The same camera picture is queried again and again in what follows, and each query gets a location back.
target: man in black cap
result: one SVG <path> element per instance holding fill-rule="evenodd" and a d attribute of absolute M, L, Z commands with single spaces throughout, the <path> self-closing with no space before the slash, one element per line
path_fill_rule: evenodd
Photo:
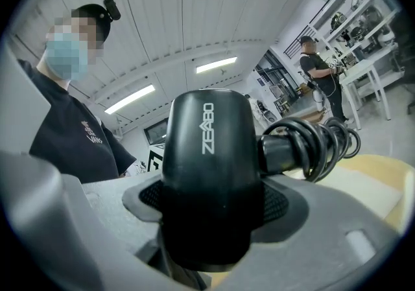
<path fill-rule="evenodd" d="M 337 74 L 341 69 L 330 68 L 316 54 L 316 43 L 309 36 L 302 36 L 300 39 L 302 48 L 300 65 L 303 71 L 308 74 L 324 92 L 331 105 L 331 112 L 345 124 L 349 125 L 354 120 L 345 118 L 342 109 L 342 88 L 338 82 Z"/>
<path fill-rule="evenodd" d="M 55 21 L 36 67 L 19 61 L 51 104 L 29 153 L 81 183 L 118 178 L 136 160 L 100 119 L 67 92 L 71 80 L 87 74 L 88 64 L 95 61 L 110 33 L 111 22 L 104 7 L 84 5 Z"/>

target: black pants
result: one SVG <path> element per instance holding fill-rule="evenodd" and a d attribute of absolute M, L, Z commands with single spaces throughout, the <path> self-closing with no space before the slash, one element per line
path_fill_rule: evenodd
<path fill-rule="evenodd" d="M 324 94 L 326 94 L 326 97 L 330 102 L 331 112 L 333 112 L 333 116 L 339 118 L 342 122 L 344 122 L 346 118 L 343 114 L 342 109 L 342 88 L 338 80 L 335 80 L 335 85 L 333 84 L 323 86 L 321 89 Z"/>

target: coiled cable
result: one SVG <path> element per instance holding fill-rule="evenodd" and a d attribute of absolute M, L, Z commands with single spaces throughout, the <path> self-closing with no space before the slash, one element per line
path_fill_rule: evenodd
<path fill-rule="evenodd" d="M 268 135 L 281 127 L 286 128 L 305 179 L 312 183 L 326 177 L 342 158 L 351 158 L 361 149 L 361 138 L 357 132 L 344 126 L 336 117 L 329 118 L 324 124 L 311 124 L 303 119 L 287 117 L 271 124 L 264 134 Z M 356 147 L 347 154 L 352 137 L 355 138 Z"/>

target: tube light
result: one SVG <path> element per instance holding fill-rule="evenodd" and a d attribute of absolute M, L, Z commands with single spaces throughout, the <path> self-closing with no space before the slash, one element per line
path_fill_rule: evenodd
<path fill-rule="evenodd" d="M 236 59 L 237 59 L 237 57 L 227 58 L 225 60 L 220 60 L 220 61 L 209 63 L 209 64 L 206 64 L 206 65 L 203 65 L 203 66 L 199 66 L 199 67 L 196 68 L 196 73 L 200 73 L 200 72 L 204 72 L 204 71 L 207 71 L 207 70 L 210 70 L 210 69 L 214 69 L 214 68 L 219 67 L 219 66 L 235 63 Z"/>
<path fill-rule="evenodd" d="M 105 112 L 111 115 L 112 113 L 116 112 L 118 109 L 121 109 L 127 104 L 139 99 L 140 97 L 143 97 L 144 95 L 151 93 L 152 91 L 155 91 L 153 85 L 149 85 L 146 88 L 140 89 L 139 91 L 136 91 L 135 93 L 132 93 L 131 95 L 127 96 L 125 99 L 115 103 L 113 106 L 105 110 Z"/>

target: black cap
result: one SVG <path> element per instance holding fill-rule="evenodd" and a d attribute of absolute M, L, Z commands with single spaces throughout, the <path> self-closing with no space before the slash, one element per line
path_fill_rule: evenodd
<path fill-rule="evenodd" d="M 303 45 L 303 43 L 308 42 L 308 41 L 313 41 L 314 42 L 314 40 L 312 38 L 310 38 L 309 36 L 307 36 L 307 35 L 302 36 L 300 38 L 300 45 Z"/>
<path fill-rule="evenodd" d="M 81 7 L 74 10 L 72 13 L 74 12 L 81 17 L 94 18 L 102 34 L 102 36 L 99 39 L 102 39 L 102 42 L 106 40 L 106 38 L 110 34 L 112 19 L 108 11 L 103 6 L 100 6 L 98 4 L 82 5 Z"/>

